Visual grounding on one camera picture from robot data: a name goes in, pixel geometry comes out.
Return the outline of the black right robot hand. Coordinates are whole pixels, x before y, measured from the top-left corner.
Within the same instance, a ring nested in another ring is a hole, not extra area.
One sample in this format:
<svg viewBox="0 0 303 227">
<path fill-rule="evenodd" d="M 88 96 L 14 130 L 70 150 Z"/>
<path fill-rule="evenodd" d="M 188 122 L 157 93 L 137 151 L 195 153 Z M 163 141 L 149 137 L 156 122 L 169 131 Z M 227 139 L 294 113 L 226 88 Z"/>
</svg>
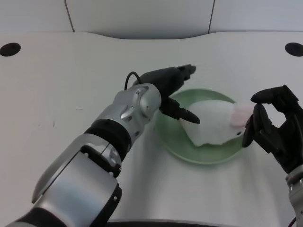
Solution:
<svg viewBox="0 0 303 227">
<path fill-rule="evenodd" d="M 242 147 L 253 141 L 267 153 L 271 153 L 288 174 L 303 164 L 303 109 L 298 98 L 283 85 L 255 93 L 253 114 L 248 119 L 242 139 Z M 285 115 L 285 122 L 278 128 L 268 117 L 263 104 L 273 107 Z"/>
</svg>

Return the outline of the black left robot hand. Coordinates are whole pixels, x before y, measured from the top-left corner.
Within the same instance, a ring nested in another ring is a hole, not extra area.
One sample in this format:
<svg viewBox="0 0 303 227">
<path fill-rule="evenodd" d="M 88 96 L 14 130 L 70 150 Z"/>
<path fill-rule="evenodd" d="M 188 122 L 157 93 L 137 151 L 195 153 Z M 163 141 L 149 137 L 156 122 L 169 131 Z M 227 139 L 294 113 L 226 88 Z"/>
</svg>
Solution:
<svg viewBox="0 0 303 227">
<path fill-rule="evenodd" d="M 136 80 L 134 85 L 139 83 L 153 84 L 161 96 L 159 110 L 162 114 L 177 120 L 183 119 L 191 123 L 199 124 L 200 119 L 194 113 L 181 108 L 176 100 L 170 98 L 170 95 L 178 91 L 195 71 L 196 66 L 191 64 L 154 70 L 142 74 L 140 80 Z"/>
</svg>

